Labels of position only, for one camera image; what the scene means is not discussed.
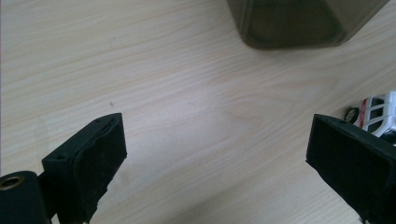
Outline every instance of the wooden table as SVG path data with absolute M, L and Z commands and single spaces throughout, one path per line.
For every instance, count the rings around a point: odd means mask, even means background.
M 92 224 L 358 224 L 305 163 L 311 121 L 395 87 L 395 0 L 341 47 L 281 51 L 246 46 L 225 0 L 2 1 L 1 174 L 121 112 Z

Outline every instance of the translucent plastic container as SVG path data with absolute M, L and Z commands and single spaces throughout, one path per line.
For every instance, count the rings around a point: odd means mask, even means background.
M 239 33 L 257 49 L 340 45 L 388 0 L 228 0 Z

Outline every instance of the light wood surface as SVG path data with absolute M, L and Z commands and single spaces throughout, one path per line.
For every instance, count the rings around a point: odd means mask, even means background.
M 2 1 L 1 175 L 121 112 L 92 224 L 358 224 L 305 163 L 311 121 L 395 87 L 395 0 L 340 47 L 281 51 L 247 47 L 225 0 Z

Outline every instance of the wood grain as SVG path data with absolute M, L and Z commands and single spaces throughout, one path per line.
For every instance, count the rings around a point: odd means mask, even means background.
M 396 87 L 396 1 L 336 48 L 260 51 L 216 1 L 1 3 L 1 174 L 122 112 L 101 223 L 350 223 L 304 162 L 315 113 Z

